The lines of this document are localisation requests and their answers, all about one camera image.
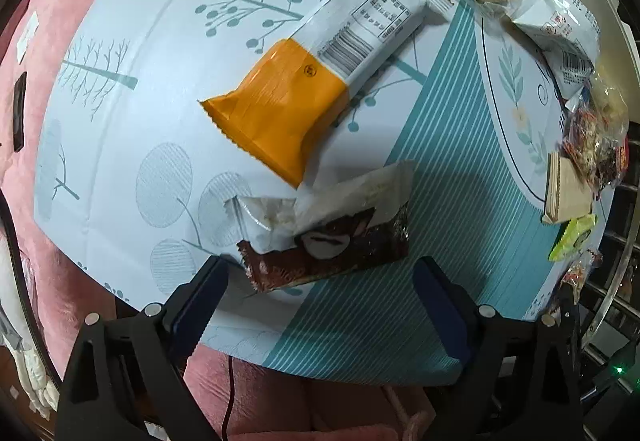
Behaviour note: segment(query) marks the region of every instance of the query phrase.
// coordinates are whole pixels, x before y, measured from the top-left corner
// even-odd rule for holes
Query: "silver screw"
[[[162,311],[162,305],[159,303],[149,304],[145,307],[145,315],[148,317],[156,316]]]
[[[556,319],[551,315],[542,315],[542,323],[547,327],[553,327],[556,325]]]
[[[478,312],[480,316],[484,316],[484,318],[493,318],[495,316],[495,309],[488,305],[481,305],[478,308]]]
[[[98,313],[89,313],[84,318],[84,323],[87,324],[88,326],[92,326],[94,324],[97,324],[98,320],[100,320],[100,315],[98,315]]]

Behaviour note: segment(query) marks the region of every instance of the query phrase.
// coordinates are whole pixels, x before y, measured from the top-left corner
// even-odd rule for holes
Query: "black strap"
[[[18,248],[18,237],[15,234],[14,220],[11,217],[11,211],[9,211],[9,205],[4,198],[2,190],[0,190],[0,223],[4,228],[4,233],[6,235],[6,242],[9,246],[9,256],[11,258],[12,267],[14,268],[15,285],[18,289],[18,296],[20,297],[20,304],[22,305],[22,313],[27,321],[27,326],[31,333],[34,347],[40,356],[40,360],[42,360],[42,363],[44,364],[47,376],[50,377],[56,388],[60,390],[60,385],[62,384],[60,375],[54,367],[53,361],[51,361],[49,351],[47,351],[44,339],[40,334],[40,329],[38,329],[36,316],[31,308],[31,301],[29,300],[29,293],[27,291],[27,283],[24,280],[24,271],[22,270],[20,249]]]

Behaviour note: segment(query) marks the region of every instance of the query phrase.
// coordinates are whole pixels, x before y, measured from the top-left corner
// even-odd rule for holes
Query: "pink blanket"
[[[61,375],[84,316],[94,311],[105,318],[112,318],[115,314],[113,295],[89,278],[82,266],[74,264],[59,251],[33,221],[34,168],[47,101],[63,55],[92,2],[30,0],[0,64],[0,186],[14,214],[23,255],[34,274],[36,311],[47,348]],[[40,26],[22,63],[18,64],[16,42],[34,11]],[[27,71],[25,143],[20,152],[13,153],[12,93],[14,83],[23,71]],[[185,374],[191,392],[218,430],[228,402],[226,360],[226,355],[198,346]],[[333,422],[333,428],[340,430],[317,433],[309,430],[312,429],[311,410],[313,408],[317,413],[319,408],[317,404],[310,407],[313,400],[308,396],[314,393],[305,388],[300,378],[239,360],[236,361],[235,376],[236,403],[228,430],[230,435],[234,435],[231,439],[391,441],[398,439],[398,433],[402,432],[380,389],[370,391],[356,420],[338,418]],[[327,414],[333,418],[340,416],[333,411]],[[380,420],[387,426],[370,426]]]

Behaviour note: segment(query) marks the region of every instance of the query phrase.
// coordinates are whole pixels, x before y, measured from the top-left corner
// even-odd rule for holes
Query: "brown wrapper section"
[[[350,271],[376,267],[409,253],[407,204],[386,223],[367,229],[370,208],[295,238],[286,251],[256,253],[248,241],[238,243],[247,276],[260,291],[292,287]]]

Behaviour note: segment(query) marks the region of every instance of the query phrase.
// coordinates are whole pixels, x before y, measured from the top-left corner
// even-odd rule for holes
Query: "green snack package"
[[[580,218],[572,218],[564,228],[564,233],[560,240],[549,253],[551,262],[562,261],[580,249],[580,246],[587,240],[591,230],[596,225],[598,218],[596,214],[584,215]]]

